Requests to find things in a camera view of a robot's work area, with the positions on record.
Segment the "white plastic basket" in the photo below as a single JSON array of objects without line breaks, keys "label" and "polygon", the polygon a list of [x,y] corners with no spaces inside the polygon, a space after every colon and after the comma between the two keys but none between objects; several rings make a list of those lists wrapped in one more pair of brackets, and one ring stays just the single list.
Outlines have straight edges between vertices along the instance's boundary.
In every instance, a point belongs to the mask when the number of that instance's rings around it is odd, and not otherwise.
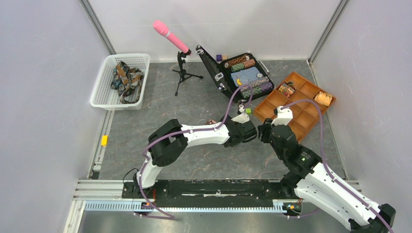
[{"label": "white plastic basket", "polygon": [[[146,53],[123,53],[107,56],[95,81],[89,101],[90,105],[108,111],[140,110],[143,105],[150,61],[151,57]],[[130,68],[137,68],[143,74],[141,85],[136,88],[133,94],[125,97],[125,100],[131,102],[130,104],[121,103],[118,90],[111,88],[114,70],[119,62],[125,62]]]}]

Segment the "black floral tie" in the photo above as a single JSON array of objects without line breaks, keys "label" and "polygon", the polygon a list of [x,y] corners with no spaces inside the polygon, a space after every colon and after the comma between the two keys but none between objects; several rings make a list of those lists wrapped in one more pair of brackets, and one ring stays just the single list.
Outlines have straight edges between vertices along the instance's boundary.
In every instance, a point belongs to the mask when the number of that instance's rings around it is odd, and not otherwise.
[{"label": "black floral tie", "polygon": [[216,124],[216,123],[217,123],[217,121],[211,119],[211,120],[208,120],[206,124],[207,125],[212,125],[212,124]]}]

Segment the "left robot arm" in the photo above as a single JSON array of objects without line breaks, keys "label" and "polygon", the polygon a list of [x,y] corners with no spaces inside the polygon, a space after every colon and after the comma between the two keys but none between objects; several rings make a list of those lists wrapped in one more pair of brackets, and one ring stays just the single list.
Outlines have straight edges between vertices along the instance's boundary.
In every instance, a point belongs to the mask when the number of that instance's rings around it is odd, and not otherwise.
[{"label": "left robot arm", "polygon": [[145,161],[137,173],[134,191],[141,198],[151,195],[163,167],[174,163],[187,148],[216,144],[236,147],[257,137],[257,130],[248,117],[222,117],[214,124],[190,126],[171,119],[148,137]]}]

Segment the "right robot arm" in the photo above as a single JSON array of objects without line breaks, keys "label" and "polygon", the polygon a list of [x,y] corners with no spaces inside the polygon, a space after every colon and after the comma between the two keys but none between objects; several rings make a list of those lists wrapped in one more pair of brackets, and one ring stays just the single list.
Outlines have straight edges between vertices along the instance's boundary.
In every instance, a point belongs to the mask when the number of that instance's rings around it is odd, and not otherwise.
[{"label": "right robot arm", "polygon": [[367,198],[336,175],[321,156],[298,143],[289,126],[268,118],[258,127],[258,137],[289,169],[280,181],[283,196],[309,201],[352,233],[393,232],[394,207]]}]

